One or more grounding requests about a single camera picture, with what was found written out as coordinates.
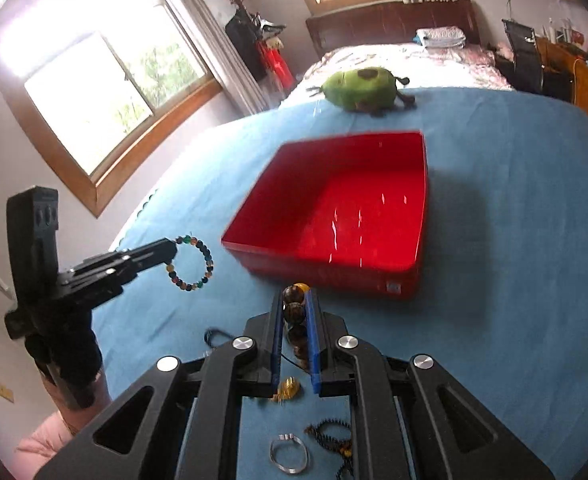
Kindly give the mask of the left gloved hand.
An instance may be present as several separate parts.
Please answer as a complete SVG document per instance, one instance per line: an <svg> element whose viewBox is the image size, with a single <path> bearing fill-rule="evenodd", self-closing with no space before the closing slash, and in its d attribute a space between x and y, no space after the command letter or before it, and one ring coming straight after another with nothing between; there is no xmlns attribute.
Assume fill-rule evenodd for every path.
<svg viewBox="0 0 588 480"><path fill-rule="evenodd" d="M72 411L90 408L98 400L102 354L92 330L92 314L82 312L56 320L45 334L25 337L25 348L63 403Z"/></svg>

